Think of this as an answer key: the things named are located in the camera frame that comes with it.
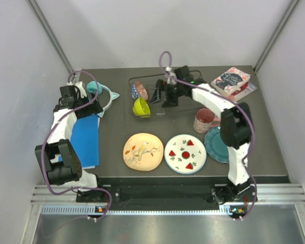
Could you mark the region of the black wire dish rack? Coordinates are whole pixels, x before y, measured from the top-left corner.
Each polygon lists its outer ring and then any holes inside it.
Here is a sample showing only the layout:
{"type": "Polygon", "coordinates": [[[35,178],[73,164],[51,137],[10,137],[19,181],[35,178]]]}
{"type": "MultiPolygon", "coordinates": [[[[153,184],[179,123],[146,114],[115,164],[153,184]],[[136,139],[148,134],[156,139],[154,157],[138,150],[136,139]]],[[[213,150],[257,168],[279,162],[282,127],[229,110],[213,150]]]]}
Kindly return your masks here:
{"type": "Polygon", "coordinates": [[[153,74],[147,76],[132,77],[129,79],[129,86],[141,82],[148,94],[147,104],[150,115],[136,115],[132,110],[132,115],[137,119],[169,115],[179,112],[201,109],[203,106],[192,100],[191,97],[179,95],[169,95],[166,88],[166,77],[164,74],[153,74]]]}

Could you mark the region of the lime green bowl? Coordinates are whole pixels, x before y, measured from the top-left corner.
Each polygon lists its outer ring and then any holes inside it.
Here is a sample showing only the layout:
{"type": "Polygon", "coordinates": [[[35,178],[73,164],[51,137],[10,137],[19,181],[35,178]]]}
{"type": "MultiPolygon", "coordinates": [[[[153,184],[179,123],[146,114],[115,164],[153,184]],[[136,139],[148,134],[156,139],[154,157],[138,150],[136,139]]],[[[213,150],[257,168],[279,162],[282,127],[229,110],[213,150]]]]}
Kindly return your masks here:
{"type": "Polygon", "coordinates": [[[133,113],[136,116],[147,117],[150,116],[150,108],[147,101],[144,98],[138,98],[133,105],[133,113]]]}

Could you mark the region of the beige bird plate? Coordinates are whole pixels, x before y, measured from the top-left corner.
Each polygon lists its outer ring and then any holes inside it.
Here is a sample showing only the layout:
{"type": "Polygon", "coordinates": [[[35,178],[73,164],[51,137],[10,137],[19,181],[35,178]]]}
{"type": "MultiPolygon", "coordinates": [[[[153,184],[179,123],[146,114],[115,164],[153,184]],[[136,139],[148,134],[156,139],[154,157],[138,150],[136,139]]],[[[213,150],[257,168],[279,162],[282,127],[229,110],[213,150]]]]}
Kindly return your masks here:
{"type": "Polygon", "coordinates": [[[161,140],[148,133],[132,135],[123,148],[124,163],[137,171],[156,169],[164,157],[164,146],[161,140]]]}

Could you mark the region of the blue white patterned bowl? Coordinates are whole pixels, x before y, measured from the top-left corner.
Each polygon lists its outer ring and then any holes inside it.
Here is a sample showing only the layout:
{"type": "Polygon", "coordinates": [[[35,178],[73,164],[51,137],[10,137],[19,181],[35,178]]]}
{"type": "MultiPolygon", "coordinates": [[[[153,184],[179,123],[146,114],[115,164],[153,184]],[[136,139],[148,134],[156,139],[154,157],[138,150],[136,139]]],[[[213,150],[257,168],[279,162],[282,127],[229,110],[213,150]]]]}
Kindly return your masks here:
{"type": "Polygon", "coordinates": [[[137,86],[135,83],[131,85],[131,94],[134,100],[140,98],[140,94],[138,93],[137,86]]]}

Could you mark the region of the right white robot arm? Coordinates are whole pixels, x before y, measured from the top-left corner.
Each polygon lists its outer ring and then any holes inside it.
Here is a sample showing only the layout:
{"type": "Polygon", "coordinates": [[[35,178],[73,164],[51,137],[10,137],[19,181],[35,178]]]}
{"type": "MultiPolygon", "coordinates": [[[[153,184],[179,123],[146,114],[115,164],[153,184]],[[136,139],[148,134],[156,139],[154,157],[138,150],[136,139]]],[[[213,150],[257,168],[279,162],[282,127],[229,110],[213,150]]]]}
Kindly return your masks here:
{"type": "Polygon", "coordinates": [[[186,66],[175,70],[170,66],[160,68],[168,79],[162,91],[170,97],[171,105],[175,104],[176,98],[187,96],[220,117],[220,135],[229,153],[230,183],[225,189],[231,200],[239,201],[250,188],[252,179],[248,172],[248,155],[254,146],[255,131],[248,104],[231,101],[205,82],[197,84],[182,79],[181,74],[190,73],[186,66]]]}

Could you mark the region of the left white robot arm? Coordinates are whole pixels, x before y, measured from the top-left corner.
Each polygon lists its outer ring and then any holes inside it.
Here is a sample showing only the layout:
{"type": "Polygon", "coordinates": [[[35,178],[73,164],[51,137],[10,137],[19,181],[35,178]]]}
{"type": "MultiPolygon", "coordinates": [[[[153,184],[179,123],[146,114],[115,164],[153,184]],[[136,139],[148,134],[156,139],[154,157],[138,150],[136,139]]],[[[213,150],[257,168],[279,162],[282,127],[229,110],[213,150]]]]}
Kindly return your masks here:
{"type": "Polygon", "coordinates": [[[53,124],[44,143],[35,147],[39,167],[50,189],[68,186],[87,191],[93,201],[101,201],[105,189],[88,168],[99,165],[98,114],[103,111],[95,94],[88,94],[83,82],[60,88],[61,97],[53,110],[53,124]]]}

